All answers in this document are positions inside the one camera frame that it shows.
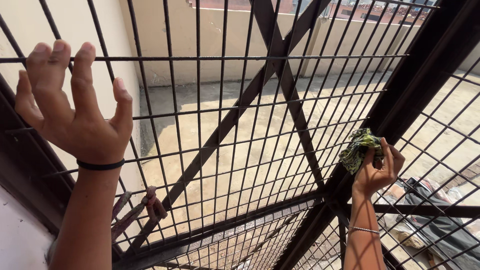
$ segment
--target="green cloth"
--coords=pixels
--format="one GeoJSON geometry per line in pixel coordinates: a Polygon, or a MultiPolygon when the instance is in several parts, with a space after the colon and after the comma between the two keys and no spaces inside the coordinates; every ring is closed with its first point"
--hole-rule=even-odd
{"type": "Polygon", "coordinates": [[[340,152],[339,157],[340,162],[351,174],[358,171],[369,147],[375,148],[373,161],[382,160],[384,154],[380,145],[381,137],[373,135],[370,128],[357,129],[349,138],[353,138],[351,144],[340,152]]]}

